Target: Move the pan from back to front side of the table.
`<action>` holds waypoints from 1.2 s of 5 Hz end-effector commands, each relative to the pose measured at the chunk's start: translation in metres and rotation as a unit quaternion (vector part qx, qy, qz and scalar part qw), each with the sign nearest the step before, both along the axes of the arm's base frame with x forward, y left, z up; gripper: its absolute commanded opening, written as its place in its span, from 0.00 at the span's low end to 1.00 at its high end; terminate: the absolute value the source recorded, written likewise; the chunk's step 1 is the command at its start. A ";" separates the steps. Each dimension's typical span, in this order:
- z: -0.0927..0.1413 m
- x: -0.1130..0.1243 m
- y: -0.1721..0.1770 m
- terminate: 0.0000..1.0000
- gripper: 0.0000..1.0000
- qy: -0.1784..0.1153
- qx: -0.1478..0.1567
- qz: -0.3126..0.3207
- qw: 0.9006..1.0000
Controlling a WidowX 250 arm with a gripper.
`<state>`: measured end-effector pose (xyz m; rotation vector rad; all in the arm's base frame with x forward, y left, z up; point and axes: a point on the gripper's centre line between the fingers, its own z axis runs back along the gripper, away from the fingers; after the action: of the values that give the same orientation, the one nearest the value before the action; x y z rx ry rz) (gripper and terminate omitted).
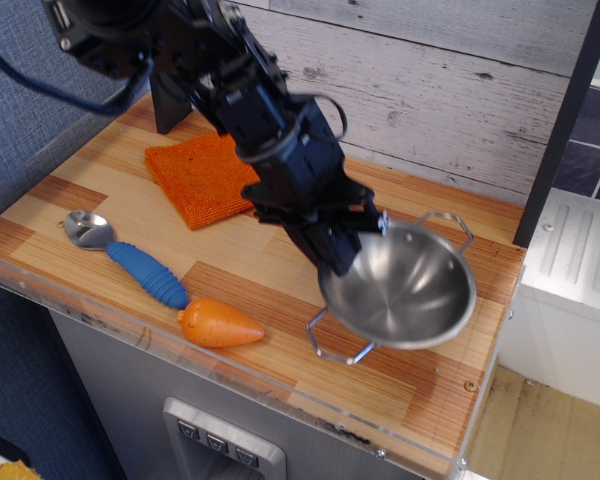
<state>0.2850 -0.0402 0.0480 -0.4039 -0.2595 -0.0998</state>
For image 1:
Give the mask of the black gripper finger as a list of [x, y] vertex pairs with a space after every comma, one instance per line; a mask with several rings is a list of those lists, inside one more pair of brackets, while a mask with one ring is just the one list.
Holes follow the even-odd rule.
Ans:
[[385, 210], [376, 207], [374, 193], [366, 192], [357, 203], [348, 206], [347, 228], [385, 236], [391, 228], [391, 220]]
[[282, 226], [296, 247], [316, 266], [346, 274], [361, 250], [359, 222], [350, 219], [283, 220]]

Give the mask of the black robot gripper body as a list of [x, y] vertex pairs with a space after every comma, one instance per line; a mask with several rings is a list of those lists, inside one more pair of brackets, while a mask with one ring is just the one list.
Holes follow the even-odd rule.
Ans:
[[243, 198], [262, 223], [347, 219], [348, 206], [373, 191], [346, 175], [344, 153], [317, 97], [293, 95], [283, 113], [285, 128], [276, 136], [236, 143], [238, 158], [259, 178]]

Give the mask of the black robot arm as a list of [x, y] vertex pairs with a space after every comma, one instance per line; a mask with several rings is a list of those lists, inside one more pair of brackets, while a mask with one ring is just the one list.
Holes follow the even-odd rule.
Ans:
[[316, 265], [345, 274], [360, 234], [387, 228], [371, 189], [350, 179], [337, 136], [312, 94], [285, 74], [225, 1], [48, 1], [61, 49], [120, 80], [164, 77], [186, 95], [258, 182], [243, 189], [258, 219], [281, 225]]

